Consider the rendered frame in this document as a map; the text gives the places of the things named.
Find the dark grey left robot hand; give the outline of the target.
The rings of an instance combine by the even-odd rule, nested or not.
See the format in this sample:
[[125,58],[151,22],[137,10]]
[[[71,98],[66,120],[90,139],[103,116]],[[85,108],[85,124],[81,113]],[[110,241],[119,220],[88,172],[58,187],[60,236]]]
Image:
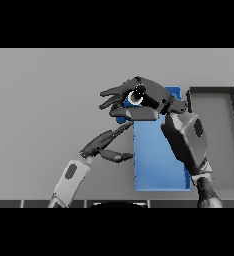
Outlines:
[[114,162],[121,163],[123,161],[127,161],[133,158],[132,153],[119,153],[116,151],[108,150],[107,147],[110,143],[113,142],[119,135],[121,135],[125,130],[128,130],[133,123],[131,121],[122,124],[116,130],[108,130],[96,138],[94,138],[91,142],[89,142],[80,152],[79,154],[87,159],[88,157],[96,157],[100,155],[103,159]]

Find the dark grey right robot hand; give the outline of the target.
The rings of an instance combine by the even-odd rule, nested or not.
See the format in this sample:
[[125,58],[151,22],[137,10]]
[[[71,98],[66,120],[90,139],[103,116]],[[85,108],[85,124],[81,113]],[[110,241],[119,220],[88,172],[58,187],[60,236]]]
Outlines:
[[[187,103],[185,101],[176,99],[166,88],[153,80],[136,76],[122,85],[135,86],[139,83],[145,88],[145,96],[142,105],[132,111],[134,121],[156,121],[159,115],[168,113],[183,114],[186,111]],[[123,116],[126,113],[123,108],[117,106],[117,101],[120,99],[118,96],[120,86],[100,93],[101,97],[110,96],[108,100],[99,106],[99,109],[103,110],[111,107],[109,111],[111,117]]]

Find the blue pipe with pale ring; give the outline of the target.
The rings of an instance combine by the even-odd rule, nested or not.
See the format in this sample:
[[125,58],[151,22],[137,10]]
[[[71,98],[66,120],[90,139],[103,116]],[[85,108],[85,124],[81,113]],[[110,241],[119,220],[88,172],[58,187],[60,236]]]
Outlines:
[[117,106],[123,108],[126,113],[123,116],[117,116],[116,121],[119,124],[124,124],[126,121],[134,121],[132,111],[142,105],[145,96],[145,88],[139,83],[135,86],[121,85],[118,93],[120,99],[117,101]]

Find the blue bin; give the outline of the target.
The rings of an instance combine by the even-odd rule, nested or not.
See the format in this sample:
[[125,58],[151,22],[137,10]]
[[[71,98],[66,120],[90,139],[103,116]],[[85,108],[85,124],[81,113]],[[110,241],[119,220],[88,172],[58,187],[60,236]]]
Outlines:
[[133,154],[135,190],[138,192],[189,191],[191,180],[161,130],[164,115],[156,121],[135,121]]

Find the dark grey bin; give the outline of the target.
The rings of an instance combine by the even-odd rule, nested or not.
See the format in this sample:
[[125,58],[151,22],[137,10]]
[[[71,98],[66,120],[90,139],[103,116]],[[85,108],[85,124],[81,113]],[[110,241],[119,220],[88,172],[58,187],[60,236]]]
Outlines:
[[191,87],[187,100],[202,119],[214,187],[234,189],[234,86]]

